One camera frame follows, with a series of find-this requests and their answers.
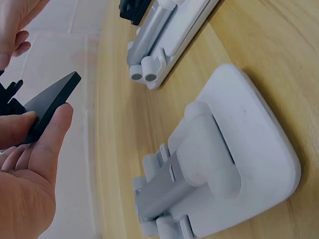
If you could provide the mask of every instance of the stand base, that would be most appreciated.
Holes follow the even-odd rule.
[[[301,167],[295,151],[244,72],[231,64],[218,67],[196,101],[209,105],[239,171],[240,191],[233,198],[220,199],[206,183],[165,211],[165,220],[170,217],[166,231],[160,229],[158,223],[163,215],[156,223],[140,218],[142,229],[149,236],[157,232],[156,224],[162,239],[185,238],[185,235],[202,238],[214,234],[286,200],[299,184]],[[168,155],[180,150],[187,131],[188,124],[183,119],[168,139],[169,152],[162,147],[153,155],[154,160],[165,162]],[[144,170],[147,177],[143,184],[159,169],[144,164]],[[143,185],[135,183],[134,188],[136,192]]]

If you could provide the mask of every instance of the silver support bar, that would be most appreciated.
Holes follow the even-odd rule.
[[[142,59],[148,55],[153,47],[171,13],[171,10],[161,7],[157,1],[154,3],[128,52],[127,64],[129,67],[141,64]]]
[[[152,219],[166,212],[196,187],[188,184],[174,153],[141,191],[135,192],[139,217]]]

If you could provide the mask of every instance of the white base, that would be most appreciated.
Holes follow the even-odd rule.
[[[242,183],[235,198],[215,198],[205,184],[170,209],[175,220],[188,215],[194,234],[201,238],[287,199],[297,188],[301,167],[268,105],[234,65],[218,67],[196,100],[210,106]],[[169,138],[171,153],[179,148],[186,126],[183,119]]]

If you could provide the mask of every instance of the finger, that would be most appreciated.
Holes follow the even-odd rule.
[[[39,13],[45,8],[50,0],[34,0],[32,10],[23,18],[20,24],[20,29],[25,28]]]
[[[16,166],[15,166],[16,171],[28,169],[30,157],[34,149],[34,146],[35,146],[35,143],[30,144],[28,148],[23,152],[18,162],[16,163]]]
[[[20,116],[0,117],[0,149],[21,143],[27,136],[36,119],[34,112]]]
[[[25,52],[27,52],[29,49],[31,48],[31,43],[30,42],[23,42],[17,50],[14,51],[14,53],[12,54],[12,56],[14,57],[18,57],[22,54],[24,54]]]
[[[5,160],[1,170],[2,171],[11,171],[15,169],[16,163],[19,158],[23,154],[23,152],[27,149],[27,145],[19,146],[14,152],[12,152],[8,158]]]
[[[29,170],[36,172],[55,186],[59,152],[72,122],[73,109],[69,104],[60,106],[33,149]]]
[[[4,153],[0,154],[0,169],[2,168],[5,160],[9,157],[10,154],[12,154],[15,150],[17,149],[17,147],[11,147],[9,149],[7,149]]]
[[[0,69],[5,69],[14,52],[15,36],[18,32],[20,16],[9,6],[0,13]]]
[[[18,34],[15,36],[14,49],[17,50],[18,47],[22,43],[24,43],[27,40],[28,37],[29,37],[29,32],[27,32],[27,31],[18,32]]]

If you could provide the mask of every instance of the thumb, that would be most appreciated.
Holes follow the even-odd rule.
[[[0,7],[0,70],[4,70],[14,52],[15,36],[18,32],[19,16]]]
[[[35,112],[20,116],[1,116],[0,149],[7,149],[24,141],[36,117]]]

